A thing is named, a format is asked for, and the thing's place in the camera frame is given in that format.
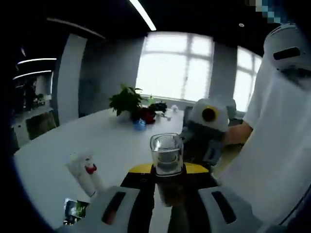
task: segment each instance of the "blue object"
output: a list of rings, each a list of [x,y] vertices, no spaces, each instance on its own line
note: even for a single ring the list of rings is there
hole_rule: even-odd
[[[146,129],[146,122],[142,119],[139,119],[134,122],[134,129],[136,131],[143,131]]]
[[[284,9],[283,0],[262,0],[262,15],[272,19],[274,23],[286,24],[293,22]]]

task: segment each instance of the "yellow part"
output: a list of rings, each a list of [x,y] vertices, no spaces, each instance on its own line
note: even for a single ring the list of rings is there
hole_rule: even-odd
[[[184,164],[186,166],[187,174],[209,172],[208,169],[198,164],[191,164],[191,163],[184,163]],[[133,167],[129,172],[130,173],[150,173],[151,167],[152,167],[152,163],[140,164],[140,165]]]
[[[137,166],[133,167],[129,172],[131,172],[131,173],[150,173],[152,164],[153,163],[137,165]]]
[[[206,108],[212,109],[212,110],[214,111],[214,113],[215,113],[215,119],[214,119],[213,121],[215,121],[215,120],[218,118],[218,116],[219,116],[219,111],[218,111],[218,109],[215,108],[215,107],[213,107],[213,106],[207,106]]]
[[[187,174],[209,172],[208,169],[198,164],[191,164],[191,163],[184,163],[184,164],[186,166]]]

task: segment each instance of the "ceiling light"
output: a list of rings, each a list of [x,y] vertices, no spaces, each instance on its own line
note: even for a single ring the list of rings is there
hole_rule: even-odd
[[[52,72],[52,71],[51,71],[51,70],[43,70],[43,71],[31,72],[31,73],[28,73],[28,74],[22,74],[22,75],[19,75],[19,76],[14,77],[13,80],[14,80],[14,79],[17,79],[17,78],[20,78],[20,77],[23,77],[23,76],[26,76],[26,75],[39,74],[39,73],[47,73],[47,72]]]
[[[145,9],[141,6],[140,2],[138,0],[129,0],[131,4],[136,8],[136,10],[140,13],[140,16],[144,19],[144,21],[147,23],[148,27],[151,31],[155,31],[156,27],[147,15],[147,12]]]
[[[94,34],[96,36],[99,36],[102,39],[105,39],[104,36],[94,32],[94,31],[92,31],[92,30],[90,30],[88,28],[85,28],[85,27],[82,27],[82,26],[80,26],[78,24],[75,24],[75,23],[70,23],[70,22],[67,22],[67,21],[64,21],[64,20],[61,20],[61,19],[57,19],[57,18],[47,18],[47,21],[56,22],[56,23],[62,23],[62,24],[66,24],[66,25],[69,25],[69,26],[72,26],[72,27],[75,27],[75,28],[79,28],[79,29],[82,29],[82,30],[84,30],[84,31],[86,31],[88,33],[92,33],[92,34]]]
[[[24,56],[26,56],[26,53],[25,53],[24,48],[22,47],[22,48],[20,48],[20,50],[21,50],[21,53],[22,53]]]
[[[36,58],[36,59],[30,59],[30,60],[21,61],[21,62],[18,63],[18,65],[26,63],[26,62],[34,62],[34,61],[42,61],[42,60],[56,60],[56,58]]]
[[[53,76],[54,76],[54,72],[52,72],[52,76],[51,76],[50,95],[52,94]]]

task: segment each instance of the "gray wall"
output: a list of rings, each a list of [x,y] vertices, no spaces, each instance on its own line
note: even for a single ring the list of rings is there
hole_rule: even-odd
[[[70,34],[64,48],[57,78],[57,110],[60,125],[79,118],[79,79],[86,41],[85,38]]]
[[[87,44],[83,57],[79,113],[88,115],[107,109],[109,98],[120,84],[135,86],[144,38]]]
[[[83,57],[79,112],[82,115],[107,109],[109,97],[120,91],[120,83],[135,86],[144,38],[87,46]],[[209,96],[233,98],[237,64],[237,48],[215,42]],[[168,107],[184,110],[190,101],[162,99]]]
[[[50,95],[51,94],[51,76],[52,73],[48,75],[40,75],[37,77],[35,83],[35,93],[43,94],[43,95]]]

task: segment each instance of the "person's arm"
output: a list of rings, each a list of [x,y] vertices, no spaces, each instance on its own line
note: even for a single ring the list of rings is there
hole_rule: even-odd
[[[269,66],[265,63],[265,58],[263,58],[257,74],[254,93],[243,118],[243,123],[229,127],[225,133],[225,145],[245,143],[251,135],[260,117],[263,92],[269,83],[269,75]]]
[[[243,121],[241,125],[231,126],[225,133],[224,144],[229,145],[245,143],[252,131],[253,128],[250,127],[245,121]]]

